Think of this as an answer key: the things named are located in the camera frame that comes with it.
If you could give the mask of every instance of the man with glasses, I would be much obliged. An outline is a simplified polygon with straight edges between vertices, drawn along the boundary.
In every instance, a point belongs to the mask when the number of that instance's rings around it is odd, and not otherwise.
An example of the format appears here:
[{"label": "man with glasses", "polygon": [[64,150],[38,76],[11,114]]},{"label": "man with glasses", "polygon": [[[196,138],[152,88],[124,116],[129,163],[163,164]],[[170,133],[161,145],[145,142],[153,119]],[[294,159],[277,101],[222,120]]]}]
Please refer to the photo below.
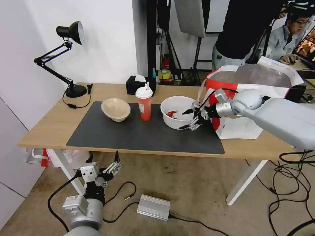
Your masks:
[{"label": "man with glasses", "polygon": [[[266,57],[276,61],[294,63],[296,56],[292,51],[299,43],[301,34],[311,15],[309,11],[295,10],[288,13],[285,24],[270,34]],[[263,51],[264,40],[260,44],[261,52]]]}]

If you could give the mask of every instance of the hand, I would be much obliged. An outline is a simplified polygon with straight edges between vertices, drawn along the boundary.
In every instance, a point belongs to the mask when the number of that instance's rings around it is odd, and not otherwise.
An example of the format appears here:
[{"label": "hand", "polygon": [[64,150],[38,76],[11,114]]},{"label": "hand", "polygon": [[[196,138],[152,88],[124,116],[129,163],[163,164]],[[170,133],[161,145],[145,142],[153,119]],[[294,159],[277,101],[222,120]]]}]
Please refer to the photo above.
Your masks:
[{"label": "hand", "polygon": [[278,19],[284,18],[286,16],[286,13],[284,13],[284,10],[286,10],[286,8],[281,8],[281,12],[278,15]]},{"label": "hand", "polygon": [[284,12],[282,12],[282,13],[280,13],[280,14],[278,15],[278,19],[282,19],[282,18],[284,18],[284,17],[286,17],[286,13],[284,13]]},{"label": "hand", "polygon": [[298,57],[294,54],[287,54],[287,55],[280,57],[280,60],[282,60],[286,63],[289,63],[289,64],[291,63],[290,59],[292,62],[295,62],[296,60],[298,60]]}]

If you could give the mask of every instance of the tissue box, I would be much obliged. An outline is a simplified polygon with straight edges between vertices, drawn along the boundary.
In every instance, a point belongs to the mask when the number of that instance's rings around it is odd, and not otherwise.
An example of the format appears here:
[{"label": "tissue box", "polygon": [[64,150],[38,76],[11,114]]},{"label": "tissue box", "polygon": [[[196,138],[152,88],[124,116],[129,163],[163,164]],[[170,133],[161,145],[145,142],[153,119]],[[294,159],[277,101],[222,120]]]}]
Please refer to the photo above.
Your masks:
[{"label": "tissue box", "polygon": [[[145,82],[135,81],[135,78],[136,77],[132,75],[127,80],[127,82],[126,82],[127,94],[135,95],[138,88],[144,87]],[[156,78],[148,78],[148,77],[144,77],[144,78],[147,82],[149,82],[150,88],[153,91],[153,95],[152,95],[152,97],[153,97],[155,90],[157,89]]]}]

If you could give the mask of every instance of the paper bag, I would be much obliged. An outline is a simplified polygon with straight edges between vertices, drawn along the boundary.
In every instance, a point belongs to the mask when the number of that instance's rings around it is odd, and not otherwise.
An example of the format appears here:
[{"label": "paper bag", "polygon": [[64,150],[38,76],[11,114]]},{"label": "paper bag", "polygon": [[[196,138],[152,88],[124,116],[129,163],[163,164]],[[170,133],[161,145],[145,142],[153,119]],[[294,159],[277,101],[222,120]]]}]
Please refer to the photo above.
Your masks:
[{"label": "paper bag", "polygon": [[[302,78],[291,67],[280,62],[261,57],[258,64],[244,66],[222,66],[208,74],[206,89],[228,88],[236,91],[257,89],[261,96],[284,98],[290,87],[303,83]],[[233,99],[235,93],[226,90],[226,95]],[[213,94],[206,106],[218,101]],[[228,117],[212,118],[213,127],[220,139],[256,139],[262,129],[246,117],[231,119]]]}]

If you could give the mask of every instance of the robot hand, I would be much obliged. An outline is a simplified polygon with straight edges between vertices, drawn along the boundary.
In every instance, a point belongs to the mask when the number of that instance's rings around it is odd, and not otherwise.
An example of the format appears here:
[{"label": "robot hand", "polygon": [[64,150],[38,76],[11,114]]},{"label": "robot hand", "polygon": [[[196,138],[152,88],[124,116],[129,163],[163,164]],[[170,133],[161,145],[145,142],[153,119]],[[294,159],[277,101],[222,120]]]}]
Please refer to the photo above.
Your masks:
[{"label": "robot hand", "polygon": [[210,107],[192,106],[183,114],[194,112],[194,119],[180,129],[195,130],[213,117],[248,117],[259,127],[290,145],[315,149],[315,110],[284,98],[262,97],[256,89],[245,89],[227,98],[222,89],[215,91],[218,103]]},{"label": "robot hand", "polygon": [[104,188],[121,168],[118,151],[107,168],[98,168],[96,162],[86,163],[77,171],[85,181],[83,196],[67,197],[62,208],[71,216],[72,230],[66,236],[98,236],[103,224]]}]

